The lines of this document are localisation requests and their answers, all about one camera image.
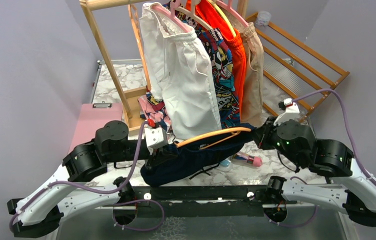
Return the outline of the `navy blue shorts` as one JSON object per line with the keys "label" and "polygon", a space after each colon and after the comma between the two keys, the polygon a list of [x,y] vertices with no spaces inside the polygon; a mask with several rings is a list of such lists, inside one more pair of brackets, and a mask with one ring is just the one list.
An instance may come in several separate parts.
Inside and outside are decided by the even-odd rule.
{"label": "navy blue shorts", "polygon": [[165,151],[177,154],[177,158],[152,169],[146,169],[144,164],[140,170],[144,182],[151,187],[159,187],[189,177],[207,166],[216,165],[252,141],[252,132],[242,132],[214,146],[200,149],[203,145],[207,146],[225,137],[226,134],[215,136],[180,148],[176,148],[174,143],[162,147]]}

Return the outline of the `orange wooden hanger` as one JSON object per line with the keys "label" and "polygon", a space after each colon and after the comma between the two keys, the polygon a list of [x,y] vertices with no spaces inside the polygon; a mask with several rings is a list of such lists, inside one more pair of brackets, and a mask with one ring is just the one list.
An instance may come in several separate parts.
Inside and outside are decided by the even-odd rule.
{"label": "orange wooden hanger", "polygon": [[216,136],[220,136],[220,135],[227,135],[227,137],[225,137],[225,138],[222,138],[222,139],[220,139],[220,140],[218,140],[214,143],[210,143],[207,146],[201,147],[200,149],[202,150],[202,149],[206,149],[206,148],[209,148],[211,146],[214,146],[216,144],[219,144],[219,143],[226,141],[230,138],[233,138],[233,137],[239,135],[242,132],[249,133],[249,132],[251,132],[251,129],[247,128],[247,127],[232,127],[232,128],[216,130],[216,131],[204,133],[204,134],[201,134],[201,135],[198,135],[198,136],[195,136],[195,137],[191,137],[191,138],[186,139],[182,142],[176,143],[175,146],[176,146],[176,148],[180,148],[180,147],[183,147],[183,146],[188,145],[188,144],[195,143],[195,142],[200,141],[200,140],[209,139],[211,137],[216,137]]}

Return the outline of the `wooden clothes rack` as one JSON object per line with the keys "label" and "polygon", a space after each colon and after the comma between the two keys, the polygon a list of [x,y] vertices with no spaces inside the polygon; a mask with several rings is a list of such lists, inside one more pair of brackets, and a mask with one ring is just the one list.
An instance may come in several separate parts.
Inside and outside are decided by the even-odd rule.
{"label": "wooden clothes rack", "polygon": [[[147,91],[146,86],[136,92],[133,92],[130,97],[126,96],[126,93],[122,90],[120,81],[118,76],[115,72],[111,59],[109,57],[108,51],[105,47],[104,41],[102,39],[102,35],[98,30],[98,26],[96,20],[93,16],[93,10],[96,9],[104,9],[106,7],[117,7],[124,5],[122,0],[112,0],[112,1],[105,1],[105,0],[83,0],[80,2],[80,5],[85,13],[87,21],[91,27],[92,33],[97,41],[98,47],[100,49],[101,54],[103,55],[104,61],[107,65],[109,70],[110,76],[114,82],[116,90],[121,98],[123,104],[123,110],[125,113],[125,120],[128,123],[129,128],[136,127],[137,131],[141,131],[141,126],[143,123],[146,122],[147,119],[144,119],[143,113],[138,104],[138,98],[143,95],[147,95],[149,91]],[[130,99],[133,99],[136,104],[136,109],[132,109],[130,106]],[[235,128],[241,126],[241,122],[237,126],[227,127],[227,128]]]}

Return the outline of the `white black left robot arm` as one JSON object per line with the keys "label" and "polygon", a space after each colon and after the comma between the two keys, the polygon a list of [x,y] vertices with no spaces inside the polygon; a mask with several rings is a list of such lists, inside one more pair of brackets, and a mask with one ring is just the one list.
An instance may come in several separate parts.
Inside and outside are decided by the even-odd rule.
{"label": "white black left robot arm", "polygon": [[85,211],[102,207],[131,206],[136,197],[130,179],[116,178],[103,187],[89,187],[94,178],[104,175],[110,163],[145,161],[148,172],[173,160],[177,154],[156,124],[143,123],[137,140],[128,138],[129,128],[120,120],[112,120],[95,132],[92,140],[79,144],[63,159],[52,176],[25,198],[13,198],[7,207],[12,219],[9,228],[17,238],[39,238],[55,231],[59,225]]}

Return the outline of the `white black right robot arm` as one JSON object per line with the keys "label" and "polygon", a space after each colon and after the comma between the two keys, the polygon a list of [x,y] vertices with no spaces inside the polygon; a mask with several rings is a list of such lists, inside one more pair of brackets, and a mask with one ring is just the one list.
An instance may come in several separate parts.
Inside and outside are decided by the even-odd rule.
{"label": "white black right robot arm", "polygon": [[306,202],[348,215],[353,222],[376,227],[376,178],[359,166],[355,154],[333,139],[317,139],[309,126],[294,120],[274,124],[270,117],[253,130],[252,138],[262,150],[276,150],[299,169],[331,179],[340,188],[300,184],[272,176],[264,190],[272,203]]}

